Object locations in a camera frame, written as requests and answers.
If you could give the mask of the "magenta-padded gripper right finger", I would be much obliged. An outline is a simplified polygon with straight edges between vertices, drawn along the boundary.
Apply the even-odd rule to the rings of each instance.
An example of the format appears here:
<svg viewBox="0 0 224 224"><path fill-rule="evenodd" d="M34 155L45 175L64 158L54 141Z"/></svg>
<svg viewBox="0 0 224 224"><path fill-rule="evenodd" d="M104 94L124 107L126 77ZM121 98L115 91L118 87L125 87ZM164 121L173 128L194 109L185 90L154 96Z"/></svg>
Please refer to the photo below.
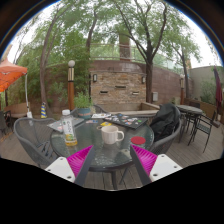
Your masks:
<svg viewBox="0 0 224 224"><path fill-rule="evenodd" d="M136 145L130 146L130 154L143 186L182 169L167 155L155 155Z"/></svg>

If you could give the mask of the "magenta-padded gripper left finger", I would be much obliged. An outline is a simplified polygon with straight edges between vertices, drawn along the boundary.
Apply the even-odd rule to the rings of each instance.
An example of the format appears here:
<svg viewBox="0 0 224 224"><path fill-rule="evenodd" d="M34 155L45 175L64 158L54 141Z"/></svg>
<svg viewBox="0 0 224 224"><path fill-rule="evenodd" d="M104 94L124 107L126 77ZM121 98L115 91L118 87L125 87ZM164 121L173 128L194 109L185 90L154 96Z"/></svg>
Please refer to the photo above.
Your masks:
<svg viewBox="0 0 224 224"><path fill-rule="evenodd" d="M90 145L68 158L57 158L46 168L46 171L82 186L85 182L94 153L94 146Z"/></svg>

